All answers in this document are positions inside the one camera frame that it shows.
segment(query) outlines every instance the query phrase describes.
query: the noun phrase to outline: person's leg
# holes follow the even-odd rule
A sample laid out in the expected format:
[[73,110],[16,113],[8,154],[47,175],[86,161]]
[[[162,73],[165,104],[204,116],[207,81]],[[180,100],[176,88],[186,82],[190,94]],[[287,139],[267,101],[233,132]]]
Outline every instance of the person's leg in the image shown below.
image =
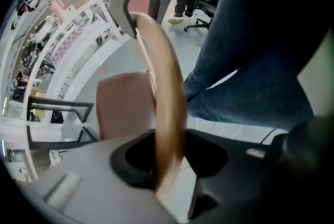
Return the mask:
[[175,17],[183,17],[183,13],[186,10],[186,0],[176,0]]
[[313,118],[299,72],[289,49],[272,43],[230,79],[191,99],[189,113],[209,121],[290,131]]
[[196,66],[185,82],[187,98],[244,65],[261,47],[261,34],[246,0],[219,0]]
[[176,0],[175,14],[168,19],[168,22],[172,25],[181,23],[184,20],[183,13],[186,10],[187,0]]
[[195,8],[195,0],[186,0],[187,10],[185,12],[185,16],[192,17]]

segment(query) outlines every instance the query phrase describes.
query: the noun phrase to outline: white wall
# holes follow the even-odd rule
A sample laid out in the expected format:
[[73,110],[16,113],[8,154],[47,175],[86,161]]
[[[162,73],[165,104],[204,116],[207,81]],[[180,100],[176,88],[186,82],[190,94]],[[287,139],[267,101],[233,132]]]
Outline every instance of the white wall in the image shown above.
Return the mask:
[[334,35],[332,31],[327,33],[298,79],[315,115],[324,116],[334,112]]

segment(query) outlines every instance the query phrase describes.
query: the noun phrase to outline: white sneaker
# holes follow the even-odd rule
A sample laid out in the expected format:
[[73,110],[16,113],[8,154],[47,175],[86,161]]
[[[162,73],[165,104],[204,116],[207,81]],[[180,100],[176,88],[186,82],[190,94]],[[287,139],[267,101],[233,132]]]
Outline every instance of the white sneaker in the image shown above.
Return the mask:
[[184,20],[184,17],[173,16],[173,17],[171,17],[171,18],[168,19],[168,22],[171,25],[178,25],[179,23],[183,22],[183,20]]

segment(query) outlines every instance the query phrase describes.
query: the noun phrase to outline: wooden handle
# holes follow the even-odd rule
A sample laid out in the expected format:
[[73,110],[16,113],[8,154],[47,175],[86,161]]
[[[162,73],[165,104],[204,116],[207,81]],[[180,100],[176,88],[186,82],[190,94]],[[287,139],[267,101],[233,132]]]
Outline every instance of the wooden handle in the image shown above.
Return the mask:
[[130,13],[135,26],[154,54],[157,80],[156,196],[167,198],[184,157],[187,103],[183,78],[170,40],[150,16]]

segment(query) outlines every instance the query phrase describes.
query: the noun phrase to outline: white shelf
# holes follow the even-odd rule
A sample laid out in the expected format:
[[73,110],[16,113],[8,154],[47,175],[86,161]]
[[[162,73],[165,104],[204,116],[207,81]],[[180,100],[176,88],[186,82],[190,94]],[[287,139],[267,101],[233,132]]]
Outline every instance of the white shelf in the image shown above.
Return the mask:
[[[60,142],[62,139],[62,124],[49,124],[28,122],[31,136],[37,142]],[[8,142],[22,142],[25,135],[23,120],[5,118],[1,124],[1,139]]]
[[[57,99],[61,88],[74,65],[95,39],[109,27],[110,25],[107,22],[97,20],[84,29],[81,36],[79,36],[79,38],[72,44],[59,63],[56,72],[51,78],[51,82],[46,92],[46,98]],[[51,114],[49,114],[49,117],[45,117],[45,121],[49,122],[49,119],[51,119]]]
[[[41,5],[43,5],[43,4],[47,5],[50,1],[52,1],[52,0],[42,0],[42,4]],[[122,41],[123,37],[120,34],[120,32],[118,31],[118,29],[117,29],[117,27],[115,25],[115,22],[113,21],[111,15],[109,14],[109,11],[107,10],[105,4],[103,3],[103,0],[90,0],[90,1],[88,1],[80,9],[78,9],[76,11],[76,13],[77,13],[76,16],[78,16],[84,10],[88,9],[94,3],[98,3],[99,4],[99,6],[102,9],[102,12],[105,14],[105,16],[107,18],[108,23],[106,23],[106,22],[104,23],[104,25],[106,25],[105,29],[111,28],[112,31],[117,36],[117,38],[120,41]],[[38,17],[40,17],[40,13],[41,13],[40,11],[34,11],[32,14],[29,14],[29,16],[31,16],[32,19],[39,19]],[[4,77],[4,70],[5,70],[4,66],[7,65],[6,61],[7,61],[9,49],[10,49],[11,45],[13,44],[13,42],[15,41],[14,39],[16,37],[19,38],[20,36],[23,36],[23,37],[27,36],[27,34],[28,34],[27,33],[28,28],[26,30],[23,30],[23,29],[20,30],[20,27],[25,26],[24,25],[25,22],[28,23],[28,27],[31,25],[31,23],[29,22],[29,19],[28,19],[27,15],[28,14],[23,14],[22,18],[19,20],[19,23],[18,23],[18,26],[17,26],[16,30],[10,32],[10,36],[9,36],[8,42],[6,44],[6,49],[5,49],[5,53],[4,53],[4,56],[3,56],[3,64],[0,67],[0,79],[2,79]],[[27,134],[27,130],[26,130],[26,126],[27,125],[31,125],[31,123],[29,121],[27,121],[27,116],[28,116],[27,109],[28,109],[29,95],[31,94],[33,83],[34,83],[35,77],[36,77],[36,75],[37,75],[37,73],[39,71],[39,68],[41,66],[41,63],[43,62],[44,58],[46,57],[47,53],[49,52],[51,45],[54,43],[54,41],[56,40],[56,38],[58,37],[58,35],[65,30],[65,28],[70,24],[70,22],[73,19],[74,19],[73,17],[69,17],[68,21],[66,21],[65,23],[61,24],[61,26],[55,31],[55,33],[51,36],[51,38],[49,39],[49,41],[47,42],[47,44],[44,46],[42,52],[39,55],[39,58],[37,59],[36,63],[33,66],[32,71],[31,71],[31,75],[29,77],[27,88],[26,88],[26,92],[25,92],[25,97],[23,99],[23,116],[22,116],[22,125],[23,125],[23,128],[20,129],[20,130],[23,131],[23,136],[21,136],[21,139],[23,140],[23,142],[25,144],[25,152],[26,152],[26,157],[27,157],[27,162],[28,162],[27,164],[30,167],[30,170],[31,170],[31,175],[30,176],[31,176],[31,178],[33,180],[37,180],[38,179],[38,174],[37,174],[37,171],[36,171],[36,169],[34,167],[32,156],[31,156],[31,153],[30,153],[30,147],[29,147],[29,142],[28,142],[28,134]],[[99,33],[96,35],[96,37],[99,36],[102,33],[102,31],[104,31],[104,30],[99,31]],[[3,121],[2,123],[0,123],[0,125],[2,125],[2,124],[4,124],[4,121],[7,120],[7,119],[5,119],[5,118],[3,118],[1,116],[0,116],[0,118],[2,118],[2,121]],[[50,123],[39,123],[39,125],[42,125],[42,126],[46,125],[48,127],[45,130],[45,132],[43,132],[43,134],[42,134],[43,138],[47,137],[48,133],[49,133],[49,126],[53,126],[53,124],[50,124]]]
[[27,35],[27,30],[29,27],[31,27],[31,19],[34,21],[39,19],[40,15],[46,11],[46,9],[49,7],[48,4],[52,0],[42,0],[41,4],[39,5],[39,8],[31,13],[28,14],[26,11],[20,18],[17,27],[15,30],[10,30],[10,25],[16,19],[16,13],[13,13],[11,18],[9,19],[9,22],[7,24],[7,27],[4,30],[4,33],[2,37],[4,37],[7,40],[4,54],[2,56],[2,61],[1,61],[1,66],[0,66],[0,105],[1,108],[3,106],[4,98],[7,95],[7,89],[6,87],[8,86],[8,69],[11,69],[11,64],[13,62],[13,58],[10,58],[11,54],[11,48],[13,43],[15,43],[15,39],[22,39],[25,38]]
[[121,44],[114,40],[107,41],[98,51],[89,59],[83,69],[80,70],[74,81],[72,82],[69,90],[67,91],[64,100],[75,101],[80,91],[96,72],[96,70],[108,59]]
[[[75,19],[75,17],[77,17],[80,13],[82,13],[83,11],[85,11],[90,6],[94,5],[95,3],[96,3],[96,0],[90,0],[89,2],[83,4],[79,9],[77,9],[77,11],[76,11],[77,14],[76,15],[72,15],[71,17],[68,18],[68,20],[66,22],[62,23],[58,27],[58,29],[50,37],[49,41],[46,43],[46,45],[44,46],[42,52],[39,55],[39,58],[38,58],[38,60],[37,60],[37,62],[35,64],[36,68],[35,68],[34,74],[33,74],[33,72],[31,72],[31,76],[30,77],[33,77],[32,80],[34,80],[34,78],[35,78],[35,76],[37,74],[37,71],[39,70],[39,67],[41,66],[41,64],[42,64],[42,62],[43,62],[46,54],[50,50],[50,47],[52,46],[52,44],[54,43],[54,41],[56,40],[56,38],[58,37],[58,35],[60,35],[60,33],[63,32],[65,30],[65,28],[67,28],[67,26],[71,23],[72,20]],[[4,102],[4,99],[5,99],[5,96],[7,95],[7,89],[6,88],[7,88],[8,83],[9,83],[9,81],[7,80],[7,75],[4,72],[5,72],[5,67],[1,66],[0,67],[0,76],[2,75],[2,77],[0,77],[1,78],[1,80],[0,80],[0,85],[1,85],[1,89],[0,89],[0,91],[1,91],[0,92],[0,94],[1,94],[1,96],[0,96],[1,97],[1,108],[3,106],[3,102]]]
[[62,39],[60,39],[60,41],[57,43],[57,45],[51,52],[52,57],[57,52],[59,47],[64,43],[64,41],[68,38],[68,36],[76,29],[76,27],[77,26],[73,25],[72,27],[69,27],[68,31],[65,31],[64,36],[62,37]]

